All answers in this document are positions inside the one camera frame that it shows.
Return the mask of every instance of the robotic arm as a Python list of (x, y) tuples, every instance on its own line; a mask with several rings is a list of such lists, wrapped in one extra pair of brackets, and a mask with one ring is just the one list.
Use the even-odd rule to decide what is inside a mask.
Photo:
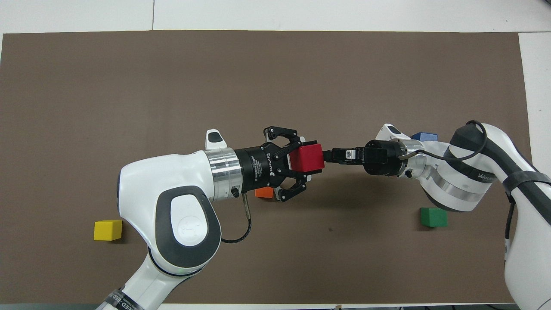
[[(277, 188), (282, 201), (306, 189), (310, 175), (321, 170), (291, 169), (288, 154), (306, 142), (296, 130), (268, 127), (267, 142), (231, 149), (217, 130), (208, 130), (205, 150), (188, 155), (144, 159), (122, 168), (117, 189), (118, 211), (142, 236), (148, 255), (126, 284), (114, 290), (98, 309), (153, 310), (180, 283), (193, 277), (214, 256), (220, 241), (235, 243), (251, 228), (246, 201), (249, 190)], [(279, 147), (272, 140), (289, 140)], [(280, 187), (294, 178), (289, 189)], [(238, 240), (224, 240), (211, 202), (242, 194), (249, 230)]]
[(385, 124), (365, 147), (323, 152), (326, 162), (361, 164), (372, 175), (417, 179), (437, 207), (473, 210), (499, 180), (518, 206), (515, 239), (506, 239), (505, 282), (521, 309), (551, 309), (551, 180), (500, 129), (476, 121), (450, 143), (418, 141)]

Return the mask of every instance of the white floor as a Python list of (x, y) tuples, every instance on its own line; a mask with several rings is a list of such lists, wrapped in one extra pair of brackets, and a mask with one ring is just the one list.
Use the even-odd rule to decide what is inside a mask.
[[(532, 158), (551, 175), (551, 5), (544, 0), (0, 0), (0, 34), (160, 29), (518, 32)], [(307, 307), (247, 308), (297, 306)]]

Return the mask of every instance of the black label band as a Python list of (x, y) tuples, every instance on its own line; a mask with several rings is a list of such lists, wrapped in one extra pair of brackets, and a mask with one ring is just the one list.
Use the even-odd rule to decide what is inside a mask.
[(105, 302), (118, 310), (144, 310), (144, 308), (121, 290), (114, 290), (105, 298)]

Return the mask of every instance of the brown mat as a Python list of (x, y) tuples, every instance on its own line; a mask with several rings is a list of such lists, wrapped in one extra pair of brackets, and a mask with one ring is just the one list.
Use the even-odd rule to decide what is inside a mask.
[[(233, 148), (269, 125), (324, 147), (364, 145), (382, 124), (449, 141), (470, 119), (530, 155), (517, 34), (148, 31), (4, 35), (0, 70), (0, 302), (94, 303), (146, 255), (93, 241), (117, 219), (118, 171)], [(508, 204), (499, 184), (446, 228), (417, 181), (329, 164), (284, 204), (250, 198), (253, 229), (222, 244), (170, 303), (511, 302), (503, 276)], [(241, 200), (215, 204), (223, 236), (246, 228)]]

